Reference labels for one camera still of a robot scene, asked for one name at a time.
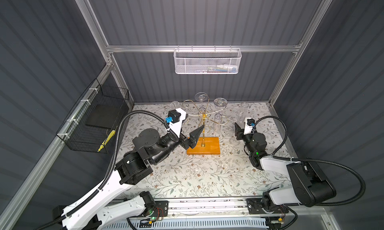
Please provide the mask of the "clear wine glass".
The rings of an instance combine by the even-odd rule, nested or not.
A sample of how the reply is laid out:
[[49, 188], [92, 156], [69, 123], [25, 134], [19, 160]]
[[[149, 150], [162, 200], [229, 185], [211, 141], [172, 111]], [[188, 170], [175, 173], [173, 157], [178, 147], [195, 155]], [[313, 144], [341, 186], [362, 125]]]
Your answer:
[[214, 105], [217, 108], [225, 108], [228, 105], [228, 101], [224, 98], [216, 98], [214, 100]]
[[171, 110], [176, 110], [181, 107], [181, 104], [179, 101], [173, 101], [171, 102]]
[[237, 123], [243, 123], [244, 119], [246, 117], [246, 114], [248, 113], [249, 103], [244, 102], [240, 104], [240, 108], [237, 112]]
[[221, 113], [216, 113], [214, 116], [214, 133], [219, 134], [221, 130], [221, 126], [224, 123]]
[[208, 94], [206, 94], [204, 92], [199, 92], [199, 93], [195, 94], [195, 100], [199, 103], [208, 102], [209, 99], [210, 98], [209, 98]]

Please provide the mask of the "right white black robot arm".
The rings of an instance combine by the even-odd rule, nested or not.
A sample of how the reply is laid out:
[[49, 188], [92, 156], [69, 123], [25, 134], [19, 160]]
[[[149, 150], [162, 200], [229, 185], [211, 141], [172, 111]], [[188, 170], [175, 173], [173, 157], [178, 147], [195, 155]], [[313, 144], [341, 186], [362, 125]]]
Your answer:
[[272, 213], [281, 205], [303, 205], [312, 207], [332, 199], [337, 191], [319, 165], [315, 162], [300, 162], [292, 159], [279, 160], [266, 153], [266, 137], [254, 130], [255, 122], [241, 128], [235, 126], [235, 137], [245, 144], [245, 153], [252, 166], [288, 177], [289, 187], [277, 187], [263, 193], [261, 205], [266, 213]]

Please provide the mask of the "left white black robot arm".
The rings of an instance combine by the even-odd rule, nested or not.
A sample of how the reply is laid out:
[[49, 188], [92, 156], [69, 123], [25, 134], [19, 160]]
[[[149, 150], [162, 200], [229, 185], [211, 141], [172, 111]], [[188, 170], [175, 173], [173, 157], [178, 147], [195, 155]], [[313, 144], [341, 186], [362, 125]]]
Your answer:
[[156, 202], [148, 191], [119, 204], [110, 203], [149, 176], [152, 166], [162, 162], [176, 147], [194, 148], [203, 129], [195, 129], [189, 137], [180, 135], [177, 141], [169, 134], [161, 137], [155, 129], [142, 131], [133, 140], [133, 151], [126, 153], [103, 181], [75, 203], [56, 210], [54, 224], [60, 224], [64, 230], [101, 230], [124, 218], [151, 215]]

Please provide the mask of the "orange wooden rack base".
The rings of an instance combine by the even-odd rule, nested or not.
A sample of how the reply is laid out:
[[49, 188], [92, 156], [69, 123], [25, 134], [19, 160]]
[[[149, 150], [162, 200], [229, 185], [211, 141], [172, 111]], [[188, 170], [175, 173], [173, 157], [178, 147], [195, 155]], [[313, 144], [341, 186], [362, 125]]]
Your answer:
[[187, 155], [220, 155], [220, 142], [218, 137], [199, 138], [195, 148], [189, 148]]

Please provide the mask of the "floral table mat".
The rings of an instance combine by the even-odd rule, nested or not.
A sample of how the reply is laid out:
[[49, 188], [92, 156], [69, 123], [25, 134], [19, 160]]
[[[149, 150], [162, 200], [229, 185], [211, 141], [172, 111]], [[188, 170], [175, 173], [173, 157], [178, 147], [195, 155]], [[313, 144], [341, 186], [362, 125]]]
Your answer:
[[[219, 131], [211, 127], [207, 134], [219, 137], [220, 155], [187, 155], [186, 150], [178, 147], [163, 162], [152, 166], [153, 173], [117, 199], [130, 199], [142, 191], [151, 192], [156, 199], [260, 196], [264, 191], [292, 185], [287, 176], [252, 166], [244, 152], [244, 143], [235, 137], [234, 123], [241, 106], [241, 103], [228, 103], [223, 115], [228, 117], [229, 123], [221, 126]], [[248, 116], [255, 120], [270, 115], [267, 103], [245, 106], [248, 106]], [[163, 125], [150, 116], [134, 115], [128, 120], [118, 160], [133, 150], [133, 138], [148, 128], [158, 130], [161, 136], [167, 133]], [[257, 131], [266, 136], [268, 154], [281, 144], [280, 132], [284, 136], [284, 131], [278, 130], [273, 119], [261, 121]]]

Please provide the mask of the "items in white basket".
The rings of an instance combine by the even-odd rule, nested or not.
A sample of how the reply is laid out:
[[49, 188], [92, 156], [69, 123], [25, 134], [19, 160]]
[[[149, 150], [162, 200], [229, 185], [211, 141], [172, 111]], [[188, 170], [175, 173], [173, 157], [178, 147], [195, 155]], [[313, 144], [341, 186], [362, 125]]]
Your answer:
[[236, 65], [203, 66], [197, 70], [197, 73], [237, 74], [238, 67]]

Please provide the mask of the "yellow striped item in basket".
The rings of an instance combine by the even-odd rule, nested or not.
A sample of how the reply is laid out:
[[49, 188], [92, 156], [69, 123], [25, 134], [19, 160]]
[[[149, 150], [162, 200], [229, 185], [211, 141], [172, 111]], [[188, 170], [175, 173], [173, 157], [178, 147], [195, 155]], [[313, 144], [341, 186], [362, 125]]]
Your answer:
[[106, 145], [108, 144], [108, 142], [115, 136], [116, 134], [116, 131], [115, 130], [112, 130], [109, 135], [107, 136], [107, 138], [102, 142], [102, 144], [100, 145], [99, 149], [98, 149], [98, 153], [104, 149], [106, 147]]

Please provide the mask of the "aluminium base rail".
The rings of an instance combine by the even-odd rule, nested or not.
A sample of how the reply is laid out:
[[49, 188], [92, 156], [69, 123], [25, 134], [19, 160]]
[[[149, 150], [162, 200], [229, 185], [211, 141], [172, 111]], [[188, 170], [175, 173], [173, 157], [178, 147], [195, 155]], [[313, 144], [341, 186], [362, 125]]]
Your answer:
[[152, 216], [124, 217], [107, 230], [334, 230], [324, 208], [282, 206], [267, 214], [258, 197], [167, 199]]

